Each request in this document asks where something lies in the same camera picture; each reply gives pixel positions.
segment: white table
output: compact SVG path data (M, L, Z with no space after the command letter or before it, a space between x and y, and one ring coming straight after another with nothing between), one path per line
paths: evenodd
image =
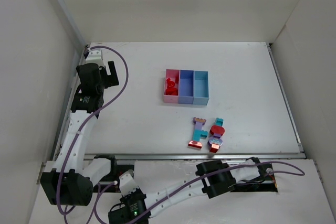
M121 53L129 66L129 84L115 103L100 113L87 154L208 154L187 147L193 117L207 119L209 131L224 119L219 154L299 153L296 136L264 42L120 42L105 45ZM114 60L120 86L105 91L112 99L125 81L122 61ZM163 103L165 70L209 72L208 106Z
M327 197L312 160L290 160L300 167L304 177L276 174L278 193L226 193L208 199L199 196L168 208L150 224L335 224ZM293 172L288 166L274 164L274 170ZM134 179L144 193L162 189L183 180L196 171L195 162L139 161L135 163ZM107 222L111 206L119 202L120 194L103 194L98 214ZM87 207L76 207L68 216L70 224L86 223L96 194ZM39 188L29 224L64 223L57 207L52 206L42 187ZM98 221L93 217L90 223Z

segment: white wall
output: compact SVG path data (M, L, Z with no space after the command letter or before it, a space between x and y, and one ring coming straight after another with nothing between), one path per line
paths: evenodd
M303 147L336 214L336 1L300 0L272 46Z
M0 219L26 223L74 47L49 0L0 0Z
M274 42L298 0L65 0L87 42Z

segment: pink compartment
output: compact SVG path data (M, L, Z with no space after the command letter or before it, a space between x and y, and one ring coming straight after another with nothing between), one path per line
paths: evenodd
M163 90L163 101L167 103L179 103L179 95L166 95L165 91L167 89L167 79L170 78L171 81L175 82L175 88L179 88L179 81L180 81L180 70L178 69L167 69L166 70L166 77L164 79L164 90Z

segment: metal edge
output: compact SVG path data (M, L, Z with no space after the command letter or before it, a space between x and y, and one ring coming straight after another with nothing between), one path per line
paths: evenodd
M64 96L62 110L61 110L61 114L59 117L57 131L55 135L55 140L54 140L53 147L51 149L49 160L56 160L57 154L61 146L61 142L64 138L64 133L66 132L66 129L68 127L68 115L70 112L72 99L75 95L76 87L77 85L79 85L79 78L76 72L76 66L84 63L84 61L85 61L85 58L84 58L83 52L81 53L81 55L78 55L78 53L75 52L73 60L72 60L72 64L71 64L71 76L70 76L69 83L67 85L66 93Z
M65 1L64 0L50 0L50 2L58 18L60 19L63 25L63 28L69 35L70 39L72 40L77 50L80 52L86 43Z
M85 154L84 160L92 160L97 154ZM117 160L204 160L204 159L238 159L246 160L252 156L259 159L305 159L304 153L284 154L217 154L217 155L181 155L181 154L113 154Z
M288 100L287 100L287 97L286 97L286 93L285 93L284 87L282 85L280 75L279 75L277 66L275 64L273 53L272 53L272 50L271 50L271 47L270 47L269 44L267 44L267 49L268 49L268 53L269 53L269 56L270 56L272 64L273 64L275 74L276 74L277 79L278 79L278 83L279 83L279 86L280 86L280 90L281 90L281 93L282 93L283 100L285 101L285 104L286 104L287 112L288 112L290 122L292 124L293 130L294 130L294 133L295 133L296 140L297 140L298 143L301 143L300 136L299 136L299 133L298 133L298 130L296 128L294 118L293 118L293 115L292 115L292 111L290 110L290 106L289 106L289 103L288 103Z

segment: blue compartment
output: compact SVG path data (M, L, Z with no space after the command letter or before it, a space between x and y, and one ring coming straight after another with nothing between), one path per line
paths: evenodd
M178 103L193 104L194 103L194 71L180 71L180 85L178 86Z
M194 102L197 105L207 105L209 101L209 79L207 71L194 73Z

